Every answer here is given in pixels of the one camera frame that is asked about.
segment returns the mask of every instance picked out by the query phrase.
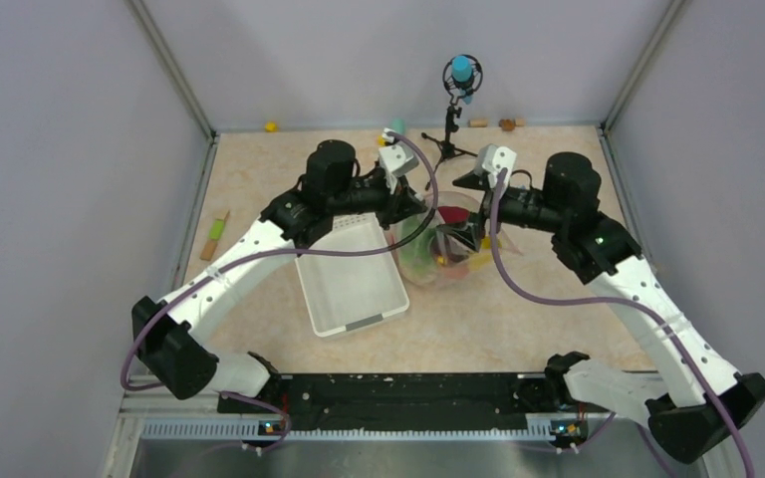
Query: clear plastic bowl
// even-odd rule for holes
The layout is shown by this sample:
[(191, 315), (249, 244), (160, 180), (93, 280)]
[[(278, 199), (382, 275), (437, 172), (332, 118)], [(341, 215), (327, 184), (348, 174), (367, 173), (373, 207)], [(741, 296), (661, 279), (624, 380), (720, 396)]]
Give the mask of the clear plastic bowl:
[[(429, 204), (431, 195), (424, 198)], [(473, 252), (458, 241), (437, 230), (447, 222), (464, 220), (468, 212), (476, 211), (479, 201), (460, 192), (442, 191), (438, 194), (438, 211), (429, 226), (409, 244), (392, 254), (400, 274), (412, 284), (421, 287), (444, 287), (461, 281), (491, 264), (491, 243), (486, 237), (479, 252)], [(388, 243), (394, 243), (414, 231), (423, 221), (420, 215), (410, 217), (387, 232)], [(498, 237), (502, 253), (520, 254), (511, 239), (500, 231)]]

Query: tripod base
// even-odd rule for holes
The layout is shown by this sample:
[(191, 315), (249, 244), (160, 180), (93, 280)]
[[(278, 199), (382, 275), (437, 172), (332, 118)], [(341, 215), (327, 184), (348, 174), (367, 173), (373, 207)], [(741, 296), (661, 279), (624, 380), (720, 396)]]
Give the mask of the tripod base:
[[(450, 141), (442, 141), (439, 139), (435, 139), (434, 137), (430, 136), (429, 134), (425, 132), (422, 132), (420, 134), (420, 137), (434, 142), (435, 145), (438, 146), (438, 150), (441, 151), (441, 158), (439, 158), (438, 162), (435, 164), (435, 168), (434, 168), (435, 172), (438, 172), (438, 166), (440, 166), (442, 163), (447, 162), (448, 160), (453, 159), (455, 157), (459, 157), (459, 156), (476, 157), (475, 152), (467, 151), (460, 147), (456, 147), (456, 145)], [(423, 189), (425, 191), (429, 190), (429, 182), (426, 183), (426, 187), (424, 187)]]

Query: green object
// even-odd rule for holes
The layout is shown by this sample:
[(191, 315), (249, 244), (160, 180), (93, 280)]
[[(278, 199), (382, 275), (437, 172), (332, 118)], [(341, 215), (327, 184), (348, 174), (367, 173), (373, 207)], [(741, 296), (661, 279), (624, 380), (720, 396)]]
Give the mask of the green object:
[[(402, 237), (411, 234), (411, 231), (417, 229), (422, 218), (411, 216), (405, 219), (402, 224)], [(430, 225), (420, 233), (412, 242), (400, 248), (400, 264), (411, 273), (418, 276), (431, 274), (437, 267), (432, 254), (429, 251), (429, 244), (435, 239), (435, 226)]]
[(390, 128), (398, 134), (406, 134), (406, 123), (402, 118), (393, 119)]
[(224, 232), (224, 219), (216, 219), (209, 228), (209, 238), (213, 241), (221, 239), (221, 233)]

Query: red object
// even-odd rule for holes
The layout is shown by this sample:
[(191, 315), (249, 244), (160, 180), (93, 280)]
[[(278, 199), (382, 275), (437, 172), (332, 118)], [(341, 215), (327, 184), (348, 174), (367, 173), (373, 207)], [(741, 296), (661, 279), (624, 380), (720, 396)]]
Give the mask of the red object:
[(467, 215), (470, 211), (463, 207), (456, 206), (438, 206), (438, 214), (441, 215), (441, 219), (444, 224), (455, 224), (457, 222), (464, 222), (467, 220)]

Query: white plastic tray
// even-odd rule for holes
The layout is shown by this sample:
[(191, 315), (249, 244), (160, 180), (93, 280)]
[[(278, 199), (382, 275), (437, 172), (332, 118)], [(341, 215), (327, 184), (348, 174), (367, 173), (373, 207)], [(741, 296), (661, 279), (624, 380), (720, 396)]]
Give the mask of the white plastic tray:
[[(315, 249), (366, 251), (385, 247), (372, 214), (336, 219)], [(366, 257), (302, 256), (295, 261), (315, 335), (331, 338), (393, 319), (409, 299), (390, 252)]]

